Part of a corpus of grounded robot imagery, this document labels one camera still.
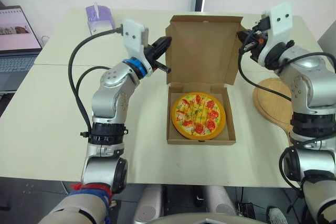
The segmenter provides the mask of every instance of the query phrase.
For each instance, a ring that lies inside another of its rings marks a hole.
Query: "laptop screen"
[[[0,53],[41,50],[19,6],[0,8]]]

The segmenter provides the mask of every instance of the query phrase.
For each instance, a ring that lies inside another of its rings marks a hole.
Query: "laptop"
[[[41,50],[21,7],[0,7],[0,92],[18,89]]]

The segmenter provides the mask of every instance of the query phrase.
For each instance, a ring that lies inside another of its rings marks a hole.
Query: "blue strap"
[[[76,195],[76,194],[91,194],[99,197],[106,206],[106,216],[105,216],[105,224],[111,224],[111,221],[108,216],[108,209],[109,209],[109,195],[106,191],[100,189],[81,189],[77,191],[73,191],[69,193],[68,196]]]

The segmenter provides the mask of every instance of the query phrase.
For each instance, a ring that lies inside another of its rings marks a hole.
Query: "red cloth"
[[[99,189],[104,190],[109,195],[109,201],[112,199],[112,192],[110,190],[110,187],[104,184],[98,184],[98,183],[92,183],[92,184],[86,184],[83,185],[82,183],[75,183],[70,185],[74,190],[81,190],[81,189]]]

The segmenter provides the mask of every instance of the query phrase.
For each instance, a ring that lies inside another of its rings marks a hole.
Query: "pepperoni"
[[[196,123],[195,131],[196,131],[198,134],[202,134],[202,133],[203,133],[203,130],[204,130],[204,125],[202,125],[202,124],[200,124],[200,123]]]
[[[188,104],[188,105],[189,105],[189,103],[188,103],[188,101],[187,101],[187,100],[185,100],[185,99],[182,99],[182,101],[183,101],[185,104]]]
[[[215,102],[214,101],[208,101],[207,103],[206,103],[206,106],[209,108],[209,109],[212,109],[214,106],[215,106]]]
[[[200,102],[201,102],[201,96],[198,94],[197,96],[196,96],[196,102],[197,102],[197,104],[199,104]]]
[[[187,127],[187,126],[189,126],[189,125],[191,125],[192,124],[192,121],[191,120],[189,120],[189,121],[184,121],[183,122],[183,126],[185,126],[185,127]]]
[[[211,119],[215,119],[215,118],[217,118],[217,117],[219,116],[219,114],[218,114],[217,111],[215,111],[215,110],[211,110],[211,111],[209,111],[208,116],[209,116],[209,118],[211,118]]]
[[[216,127],[216,124],[214,123],[214,121],[207,121],[206,122],[206,127],[210,130],[213,131]]]

